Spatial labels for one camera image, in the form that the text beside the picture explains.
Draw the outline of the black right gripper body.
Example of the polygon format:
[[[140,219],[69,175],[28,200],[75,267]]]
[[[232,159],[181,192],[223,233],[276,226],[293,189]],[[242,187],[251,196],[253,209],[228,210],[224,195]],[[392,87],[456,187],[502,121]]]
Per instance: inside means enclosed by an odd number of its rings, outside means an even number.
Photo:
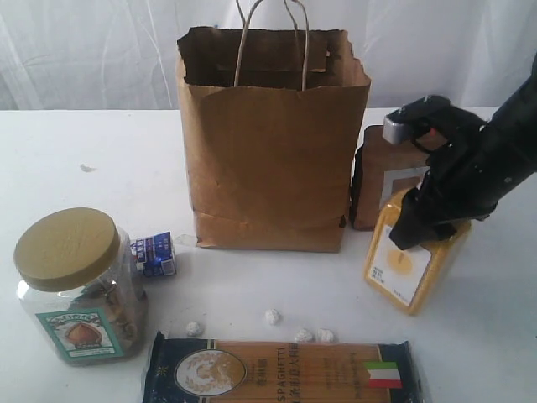
[[[431,130],[446,143],[427,151],[417,189],[439,206],[440,222],[489,217],[508,193],[508,111],[500,107],[485,121],[451,105],[431,116]]]

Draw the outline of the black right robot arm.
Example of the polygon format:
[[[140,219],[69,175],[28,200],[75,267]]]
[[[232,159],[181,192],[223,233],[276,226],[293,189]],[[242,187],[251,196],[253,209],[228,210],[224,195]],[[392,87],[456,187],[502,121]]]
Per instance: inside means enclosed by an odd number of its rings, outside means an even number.
[[[406,250],[420,243],[447,240],[456,225],[482,221],[501,198],[536,172],[536,73],[489,121],[444,103],[425,108],[410,104],[407,121],[414,138],[435,129],[446,143],[430,152],[420,187],[403,197],[390,238]]]

